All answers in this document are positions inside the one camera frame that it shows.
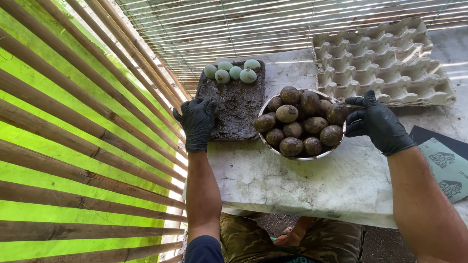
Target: shirt sleeve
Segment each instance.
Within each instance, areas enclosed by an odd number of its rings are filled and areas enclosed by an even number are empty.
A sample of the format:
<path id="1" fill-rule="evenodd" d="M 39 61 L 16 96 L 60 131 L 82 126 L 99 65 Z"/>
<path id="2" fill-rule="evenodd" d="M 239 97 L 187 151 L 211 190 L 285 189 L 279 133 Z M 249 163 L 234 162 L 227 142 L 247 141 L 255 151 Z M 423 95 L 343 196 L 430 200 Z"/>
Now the shirt sleeve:
<path id="1" fill-rule="evenodd" d="M 199 236 L 188 244 L 185 263 L 224 263 L 221 245 L 212 236 Z"/>

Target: dark shirt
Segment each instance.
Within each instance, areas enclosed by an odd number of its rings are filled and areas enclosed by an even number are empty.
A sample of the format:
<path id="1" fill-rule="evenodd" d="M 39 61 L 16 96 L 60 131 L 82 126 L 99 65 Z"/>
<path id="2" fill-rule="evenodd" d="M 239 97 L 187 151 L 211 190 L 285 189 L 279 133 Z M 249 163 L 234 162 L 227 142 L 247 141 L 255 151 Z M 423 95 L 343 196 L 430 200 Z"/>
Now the dark shirt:
<path id="1" fill-rule="evenodd" d="M 224 263 L 221 245 L 216 238 L 202 235 L 192 240 L 185 251 L 185 263 Z M 258 263 L 319 263 L 304 256 L 280 256 L 267 258 Z"/>

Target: white table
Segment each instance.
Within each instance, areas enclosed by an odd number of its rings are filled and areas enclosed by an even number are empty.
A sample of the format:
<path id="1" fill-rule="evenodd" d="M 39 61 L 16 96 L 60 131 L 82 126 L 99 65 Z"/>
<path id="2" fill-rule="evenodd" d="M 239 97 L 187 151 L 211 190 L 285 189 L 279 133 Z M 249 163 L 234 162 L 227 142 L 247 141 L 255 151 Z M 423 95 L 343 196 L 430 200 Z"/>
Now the white table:
<path id="1" fill-rule="evenodd" d="M 434 43 L 430 58 L 445 64 L 457 88 L 457 102 L 394 112 L 408 133 L 418 125 L 468 142 L 468 28 L 433 31 L 430 36 Z M 311 49 L 253 57 L 266 64 L 265 99 L 287 85 L 315 88 L 312 57 Z M 216 64 L 223 60 L 245 58 L 219 58 Z M 209 143 L 208 158 L 225 212 L 317 216 L 396 228 L 387 160 L 368 137 L 345 138 L 333 153 L 314 161 L 287 160 L 260 140 Z M 455 203 L 455 208 L 468 224 L 468 200 Z"/>

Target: camouflage shorts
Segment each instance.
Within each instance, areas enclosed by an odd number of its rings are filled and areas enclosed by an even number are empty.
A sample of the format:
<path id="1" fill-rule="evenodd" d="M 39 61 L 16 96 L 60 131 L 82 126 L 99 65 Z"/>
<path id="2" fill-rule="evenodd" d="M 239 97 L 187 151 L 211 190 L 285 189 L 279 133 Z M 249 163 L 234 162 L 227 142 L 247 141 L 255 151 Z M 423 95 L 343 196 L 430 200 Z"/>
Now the camouflage shorts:
<path id="1" fill-rule="evenodd" d="M 302 255 L 326 263 L 360 262 L 361 225 L 315 218 L 294 253 L 282 252 L 268 233 L 251 219 L 221 214 L 221 248 L 226 263 L 257 262 L 265 258 Z"/>

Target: green background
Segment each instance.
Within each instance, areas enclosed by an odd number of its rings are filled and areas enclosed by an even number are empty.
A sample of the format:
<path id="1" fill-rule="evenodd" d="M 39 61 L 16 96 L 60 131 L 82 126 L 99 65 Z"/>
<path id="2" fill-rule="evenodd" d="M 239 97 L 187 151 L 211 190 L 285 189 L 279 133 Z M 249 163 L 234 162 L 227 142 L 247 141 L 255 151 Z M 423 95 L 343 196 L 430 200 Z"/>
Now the green background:
<path id="1" fill-rule="evenodd" d="M 53 34 L 59 37 L 68 47 L 77 53 L 83 60 L 92 66 L 101 76 L 103 76 L 111 85 L 120 91 L 126 98 L 135 104 L 142 112 L 144 112 L 159 128 L 161 128 L 174 142 L 177 143 L 176 136 L 165 127 L 162 122 L 157 119 L 147 108 L 143 106 L 133 95 L 130 94 L 115 78 L 102 66 L 84 47 L 82 47 L 67 31 L 64 30 L 58 22 L 56 22 L 47 12 L 45 12 L 33 0 L 17 0 L 30 14 L 45 25 Z M 156 102 L 156 100 L 142 87 L 142 85 L 134 78 L 134 76 L 106 50 L 78 21 L 69 15 L 63 7 L 55 2 L 62 11 L 68 15 L 70 20 L 80 28 L 102 51 L 109 59 L 137 86 L 142 93 L 163 113 L 167 119 L 173 123 L 168 113 Z M 66 76 L 85 89 L 100 102 L 108 106 L 112 111 L 123 117 L 133 126 L 144 132 L 155 142 L 168 150 L 171 154 L 175 154 L 175 150 L 170 148 L 162 139 L 154 134 L 148 127 L 140 122 L 135 116 L 121 106 L 117 101 L 113 100 L 105 92 L 103 92 L 92 81 L 75 69 L 64 58 L 58 55 L 48 45 L 42 42 L 38 37 L 32 34 L 28 29 L 22 26 L 18 21 L 12 18 L 8 13 L 0 8 L 0 27 L 11 36 L 28 46 L 36 54 L 40 55 L 48 63 L 60 70 Z M 86 116 L 88 119 L 98 123 L 107 130 L 115 133 L 124 140 L 132 143 L 136 147 L 150 154 L 154 158 L 164 162 L 170 167 L 174 165 L 163 158 L 159 153 L 146 146 L 141 141 L 134 138 L 112 122 L 106 120 L 92 109 L 78 101 L 76 98 L 68 94 L 59 86 L 45 78 L 43 75 L 36 72 L 34 69 L 24 64 L 19 59 L 0 48 L 0 68 L 23 80 L 38 90 L 46 93 L 48 96 L 60 101 L 73 110 Z M 129 154 L 111 146 L 83 131 L 53 117 L 52 115 L 31 106 L 15 97 L 0 91 L 0 98 L 6 100 L 28 112 L 52 122 L 63 129 L 66 129 L 73 134 L 76 134 L 96 145 L 102 147 L 113 154 L 116 154 L 133 164 L 136 164 L 162 178 L 170 180 L 168 175 L 163 174 L 152 166 L 132 157 Z M 163 195 L 168 194 L 168 190 L 163 189 L 153 183 L 140 179 L 134 175 L 123 172 L 119 169 L 111 167 L 107 164 L 96 161 L 88 156 L 82 155 L 79 152 L 71 150 L 65 146 L 44 139 L 35 134 L 18 129 L 9 124 L 0 122 L 0 139 L 21 145 L 28 149 L 46 154 L 57 158 L 64 162 L 71 163 L 83 169 L 99 173 L 101 175 L 117 179 L 132 185 L 151 190 Z M 117 194 L 111 191 L 102 190 L 92 186 L 87 186 L 81 183 L 63 179 L 57 176 L 34 171 L 28 168 L 20 167 L 6 162 L 0 161 L 0 180 L 21 183 L 41 188 L 54 189 L 59 191 L 70 192 L 87 197 L 118 202 L 126 205 L 133 205 L 152 209 L 156 211 L 166 211 L 166 206 L 158 205 L 149 201 L 128 197 Z M 61 222 L 61 223 L 86 223 L 86 224 L 102 224 L 102 225 L 122 225 L 122 226 L 152 226 L 163 227 L 164 221 L 160 219 L 149 219 L 137 216 L 128 216 L 106 212 L 96 212 L 91 210 L 63 208 L 49 205 L 36 205 L 11 201 L 0 200 L 0 220 L 17 220 L 17 221 L 38 221 L 38 222 Z M 145 237 L 145 238 L 113 238 L 113 239 L 88 239 L 88 240 L 63 240 L 63 241 L 18 241 L 4 242 L 2 253 L 0 253 L 0 262 L 22 260 L 45 256 L 57 256 L 73 253 L 83 253 L 90 251 L 99 251 L 117 248 L 133 248 L 147 245 L 159 244 L 161 237 Z M 131 263 L 156 262 L 157 256 L 141 258 L 138 260 L 129 261 Z"/>

